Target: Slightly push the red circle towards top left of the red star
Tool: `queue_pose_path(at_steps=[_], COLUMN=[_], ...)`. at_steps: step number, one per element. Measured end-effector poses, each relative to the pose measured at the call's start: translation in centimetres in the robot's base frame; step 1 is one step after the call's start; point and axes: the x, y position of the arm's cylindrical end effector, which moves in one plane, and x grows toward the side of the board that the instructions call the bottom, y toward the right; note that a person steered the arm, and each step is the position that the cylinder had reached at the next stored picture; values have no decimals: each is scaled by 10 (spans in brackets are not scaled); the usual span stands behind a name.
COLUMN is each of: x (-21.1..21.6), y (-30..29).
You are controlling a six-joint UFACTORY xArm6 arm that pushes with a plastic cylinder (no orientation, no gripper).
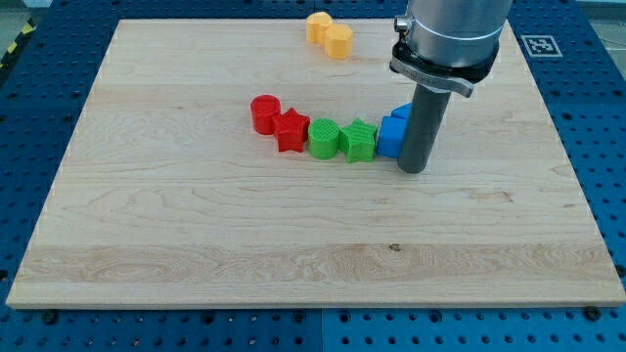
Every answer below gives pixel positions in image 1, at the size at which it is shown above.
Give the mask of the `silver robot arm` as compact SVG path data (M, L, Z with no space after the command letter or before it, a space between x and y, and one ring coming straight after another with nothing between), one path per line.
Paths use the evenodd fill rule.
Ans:
M436 93L464 97L491 70L512 0L409 0L393 21L389 67Z

